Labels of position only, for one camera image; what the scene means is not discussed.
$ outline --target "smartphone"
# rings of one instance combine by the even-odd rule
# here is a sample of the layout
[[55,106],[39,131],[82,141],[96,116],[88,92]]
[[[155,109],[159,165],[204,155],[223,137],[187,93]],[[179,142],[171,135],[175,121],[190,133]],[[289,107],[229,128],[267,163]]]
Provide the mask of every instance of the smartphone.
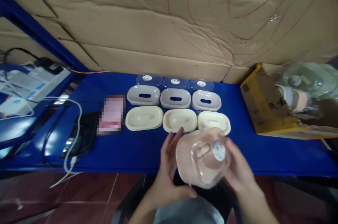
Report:
[[126,95],[109,95],[105,100],[97,135],[108,135],[122,131],[126,110]]

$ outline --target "floor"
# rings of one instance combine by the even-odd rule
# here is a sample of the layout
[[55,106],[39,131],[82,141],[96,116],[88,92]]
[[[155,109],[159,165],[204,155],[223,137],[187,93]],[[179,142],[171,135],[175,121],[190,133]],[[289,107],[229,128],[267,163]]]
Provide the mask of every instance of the floor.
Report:
[[[56,187],[49,187],[63,177],[61,173],[33,172],[0,180],[0,224],[12,223],[56,208],[34,224],[111,223],[115,209],[141,174],[82,173]],[[270,177],[257,176],[266,199],[280,223],[294,223],[283,213]],[[232,213],[229,224],[236,224]]]

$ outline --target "blue table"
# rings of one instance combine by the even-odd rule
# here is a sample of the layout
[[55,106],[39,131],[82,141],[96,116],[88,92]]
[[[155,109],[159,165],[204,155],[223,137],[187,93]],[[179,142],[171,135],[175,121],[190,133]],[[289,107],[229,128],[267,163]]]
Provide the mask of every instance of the blue table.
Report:
[[[106,95],[126,94],[135,85],[136,75],[101,73],[87,75],[70,96],[82,102],[83,112],[100,110]],[[256,175],[337,176],[338,166],[320,141],[259,136],[254,132],[239,85],[215,84],[215,92],[222,98],[219,112],[231,122],[229,137],[239,146]],[[127,102],[126,112],[134,106]],[[14,159],[3,160],[6,170],[50,170],[41,161],[41,148],[48,129],[59,112],[63,112],[46,147],[46,158],[55,165],[60,159],[71,131],[78,107],[72,105],[57,111],[40,129],[31,143]],[[159,167],[160,148],[167,136],[163,127],[146,131],[129,131],[98,137],[94,149],[76,164],[74,171],[152,173]]]

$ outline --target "white cable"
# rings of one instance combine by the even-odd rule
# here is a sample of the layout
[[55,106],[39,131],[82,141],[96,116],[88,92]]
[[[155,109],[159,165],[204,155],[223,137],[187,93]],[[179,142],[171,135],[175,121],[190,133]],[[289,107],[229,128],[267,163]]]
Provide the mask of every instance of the white cable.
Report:
[[16,117],[8,117],[8,118],[2,118],[0,119],[0,121],[2,120],[6,120],[6,119],[12,119],[12,118],[20,118],[20,117],[31,117],[34,115],[34,109],[32,108],[32,106],[29,104],[28,100],[26,100],[26,98],[24,98],[18,91],[16,91],[16,89],[14,88],[14,86],[6,79],[2,79],[9,87],[10,89],[14,90],[15,93],[20,97],[22,98],[23,100],[25,100],[25,102],[27,103],[28,105],[28,108],[30,109],[30,114],[28,115],[21,115],[21,116],[16,116]]
[[[51,100],[57,99],[58,100],[58,99],[60,99],[60,97],[45,97],[45,98],[42,98],[42,100],[49,100],[49,99],[51,99]],[[69,158],[69,154],[72,151],[73,147],[75,146],[75,143],[76,143],[77,139],[79,138],[79,134],[80,134],[80,120],[81,120],[81,117],[82,117],[82,107],[81,107],[81,105],[78,102],[76,102],[76,101],[74,101],[72,99],[68,98],[66,101],[73,102],[73,103],[75,103],[79,107],[80,114],[79,114],[79,118],[77,120],[77,132],[76,132],[76,136],[75,136],[75,138],[73,140],[72,145],[70,146],[70,148],[67,151],[67,154],[66,154],[66,157],[65,157],[64,163],[63,163],[63,168],[67,172],[67,174],[60,181],[58,181],[56,184],[52,185],[50,188],[52,188],[52,187],[54,187],[54,186],[62,183],[63,181],[65,181],[66,180],[65,178],[69,174],[74,174],[73,176],[75,176],[75,175],[78,175],[78,174],[82,173],[82,172],[78,172],[78,173],[72,172],[72,169],[74,168],[76,160],[77,160],[77,156],[72,157],[72,159],[70,161],[70,169],[68,169],[68,167],[67,167],[67,161],[68,161],[68,158]]]

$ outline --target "right hand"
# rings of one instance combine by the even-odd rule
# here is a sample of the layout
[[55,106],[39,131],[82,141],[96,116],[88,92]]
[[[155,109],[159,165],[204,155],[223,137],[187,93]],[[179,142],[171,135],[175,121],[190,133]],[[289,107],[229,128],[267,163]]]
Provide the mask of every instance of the right hand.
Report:
[[255,181],[254,174],[239,148],[227,138],[226,147],[231,153],[230,166],[224,178],[236,194],[246,193],[251,190],[260,191]]

